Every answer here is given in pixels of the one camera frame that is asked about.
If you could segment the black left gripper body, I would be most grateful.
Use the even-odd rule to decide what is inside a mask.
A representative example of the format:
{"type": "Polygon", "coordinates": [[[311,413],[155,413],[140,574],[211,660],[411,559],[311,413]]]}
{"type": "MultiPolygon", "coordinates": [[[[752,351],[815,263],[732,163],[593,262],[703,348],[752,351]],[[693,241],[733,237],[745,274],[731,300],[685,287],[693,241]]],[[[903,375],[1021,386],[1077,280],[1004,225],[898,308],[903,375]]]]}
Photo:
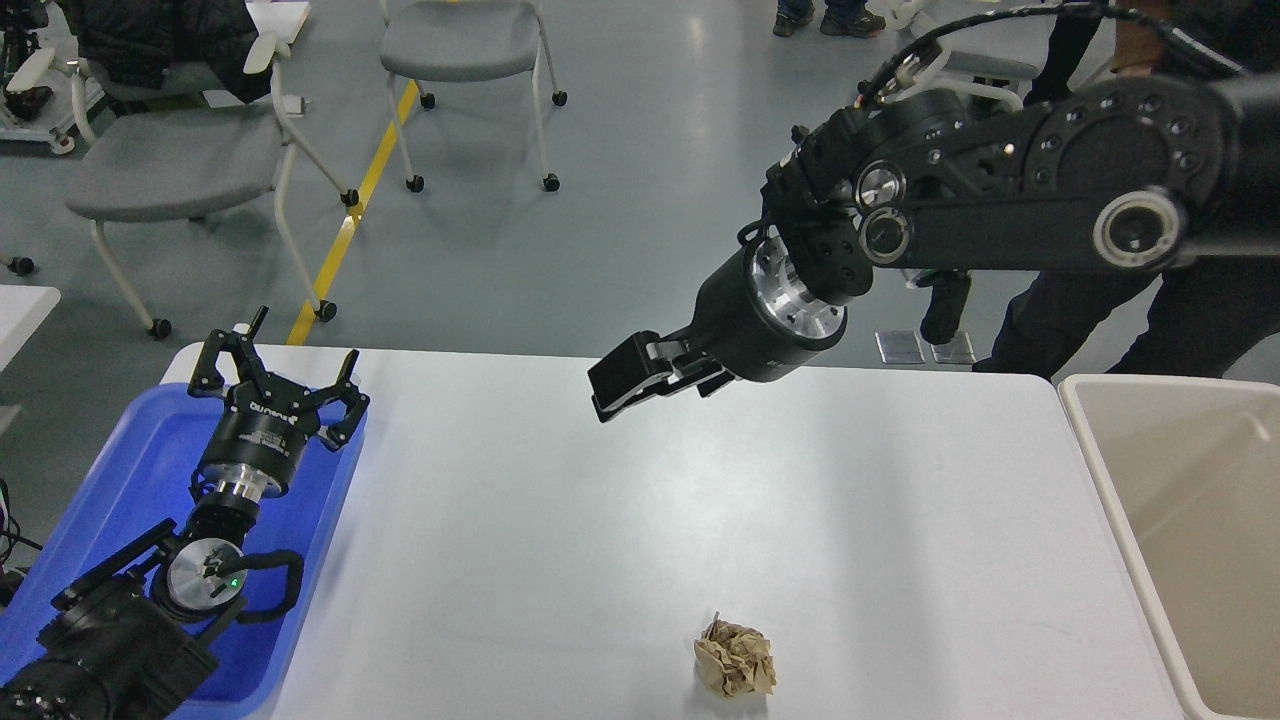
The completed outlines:
{"type": "Polygon", "coordinates": [[[311,389],[282,375],[262,388],[232,386],[224,413],[197,464],[201,483],[250,486],[252,497],[282,497],[291,489],[310,437],[319,429],[311,389]]]}

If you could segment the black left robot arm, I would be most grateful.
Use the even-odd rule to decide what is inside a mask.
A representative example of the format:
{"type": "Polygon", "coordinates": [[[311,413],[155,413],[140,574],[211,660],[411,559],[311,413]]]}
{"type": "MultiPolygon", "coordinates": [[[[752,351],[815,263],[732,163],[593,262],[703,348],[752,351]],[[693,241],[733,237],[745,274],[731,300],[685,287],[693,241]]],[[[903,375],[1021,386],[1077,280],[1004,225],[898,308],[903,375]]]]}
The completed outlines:
{"type": "Polygon", "coordinates": [[[270,372],[264,318],[118,421],[3,615],[5,719],[220,717],[280,678],[370,398],[357,350],[324,387],[270,372]]]}

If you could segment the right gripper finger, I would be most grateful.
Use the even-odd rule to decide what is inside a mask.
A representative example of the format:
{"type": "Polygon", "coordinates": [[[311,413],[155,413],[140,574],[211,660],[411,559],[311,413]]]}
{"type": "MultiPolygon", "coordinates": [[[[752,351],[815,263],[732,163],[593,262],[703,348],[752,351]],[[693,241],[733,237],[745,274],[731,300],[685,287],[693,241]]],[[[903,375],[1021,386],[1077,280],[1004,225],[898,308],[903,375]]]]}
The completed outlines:
{"type": "Polygon", "coordinates": [[[660,336],[640,331],[588,370],[595,409],[626,409],[686,389],[701,380],[701,355],[685,329],[660,336]]]}
{"type": "Polygon", "coordinates": [[[705,355],[680,361],[650,357],[645,345],[621,345],[591,368],[591,405],[596,419],[605,423],[649,398],[676,395],[716,378],[728,379],[722,365],[705,355]]]}

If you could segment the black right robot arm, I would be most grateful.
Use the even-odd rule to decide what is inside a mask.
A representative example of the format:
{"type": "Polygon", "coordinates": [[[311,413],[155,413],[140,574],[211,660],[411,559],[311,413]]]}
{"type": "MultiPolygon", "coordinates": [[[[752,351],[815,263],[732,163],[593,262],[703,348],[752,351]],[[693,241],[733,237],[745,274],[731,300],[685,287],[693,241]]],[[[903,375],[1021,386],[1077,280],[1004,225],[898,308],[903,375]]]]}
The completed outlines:
{"type": "Polygon", "coordinates": [[[590,368],[600,421],[649,398],[771,382],[842,338],[873,270],[932,291],[922,338],[957,333],[973,270],[1137,275],[1277,254],[1277,72],[1102,3],[986,12],[891,56],[858,101],[765,173],[762,214],[698,291],[690,323],[640,331],[590,368]],[[974,26],[1106,15],[1152,28],[1190,76],[1120,77],[977,119],[922,50],[974,26]]]}

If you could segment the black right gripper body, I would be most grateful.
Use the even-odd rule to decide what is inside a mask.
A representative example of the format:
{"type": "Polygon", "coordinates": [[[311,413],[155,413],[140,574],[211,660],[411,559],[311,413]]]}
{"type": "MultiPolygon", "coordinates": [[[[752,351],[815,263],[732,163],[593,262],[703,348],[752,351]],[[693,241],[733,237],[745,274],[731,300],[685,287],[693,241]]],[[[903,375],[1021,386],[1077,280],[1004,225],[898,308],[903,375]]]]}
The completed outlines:
{"type": "Polygon", "coordinates": [[[764,238],[703,282],[685,341],[740,379],[772,382],[835,347],[847,318],[804,284],[780,238],[764,238]]]}

